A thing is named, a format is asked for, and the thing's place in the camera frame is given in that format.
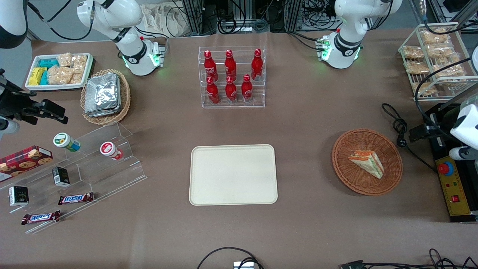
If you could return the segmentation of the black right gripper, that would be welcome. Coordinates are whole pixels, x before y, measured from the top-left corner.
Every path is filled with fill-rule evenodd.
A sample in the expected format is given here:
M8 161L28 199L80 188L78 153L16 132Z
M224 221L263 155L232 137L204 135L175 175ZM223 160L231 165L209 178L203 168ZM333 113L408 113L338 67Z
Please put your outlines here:
M37 124L38 119L36 117L54 119L65 125L68 123L69 118L65 116L65 108L49 99L35 102L31 97L36 95L36 92L17 93L1 87L0 116L11 120L25 121L31 125ZM32 107L36 117L23 114L24 109Z

